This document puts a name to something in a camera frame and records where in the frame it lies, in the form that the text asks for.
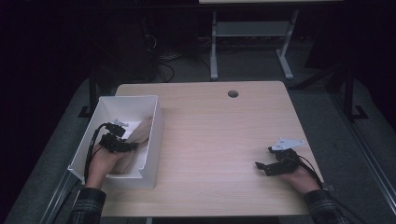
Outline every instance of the open box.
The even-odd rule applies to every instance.
[[[104,188],[112,189],[153,189],[157,178],[158,162],[163,137],[163,114],[158,102],[158,96],[105,96],[99,98],[99,103],[93,112],[92,119],[78,146],[74,159],[68,170],[84,182],[84,166],[88,148],[94,131],[103,123],[115,119],[128,124],[123,127],[126,132],[123,139],[128,138],[139,123],[151,119],[152,125],[148,142],[134,153],[131,165],[124,174],[107,175]],[[99,143],[108,130],[102,128],[96,138]]]

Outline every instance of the background table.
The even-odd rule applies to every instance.
[[[282,82],[126,84],[116,95],[159,96],[163,143],[156,188],[105,189],[103,216],[307,214],[297,191],[254,163],[275,162],[267,148],[279,137],[306,142]],[[318,171],[307,143],[295,150]]]

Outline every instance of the dark background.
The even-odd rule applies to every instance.
[[[97,6],[95,1],[84,4]],[[155,76],[156,59],[145,51],[145,29],[163,43],[192,53],[194,38],[210,32],[210,28],[202,26],[210,16],[207,12],[169,16],[157,11],[142,27],[139,18],[145,14],[82,12],[83,6],[73,1],[0,1],[0,72],[5,112],[1,122],[5,144],[1,146],[0,222],[83,80],[96,77],[102,93],[121,83],[150,82]],[[356,78],[366,85],[375,104],[396,129],[395,9],[387,1],[346,1],[335,13],[323,15],[320,23],[311,20],[310,12],[305,11],[293,38],[320,37],[309,66],[325,69],[340,57],[353,58]],[[131,50],[119,48],[125,42]],[[127,63],[131,57],[134,63]]]

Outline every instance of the plaid shirt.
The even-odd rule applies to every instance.
[[[73,206],[67,223],[100,223],[106,194],[99,189],[82,189]]]
[[[100,223],[106,194],[99,189],[82,189],[67,223]],[[304,196],[316,224],[350,224],[326,190],[314,190]]]
[[[304,200],[309,208],[309,213],[316,224],[349,224],[353,223],[344,217],[339,206],[332,200],[329,192],[323,189],[308,192]]]

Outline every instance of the table hole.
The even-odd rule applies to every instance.
[[[230,96],[231,98],[235,98],[239,95],[239,93],[237,91],[228,91],[228,96]]]

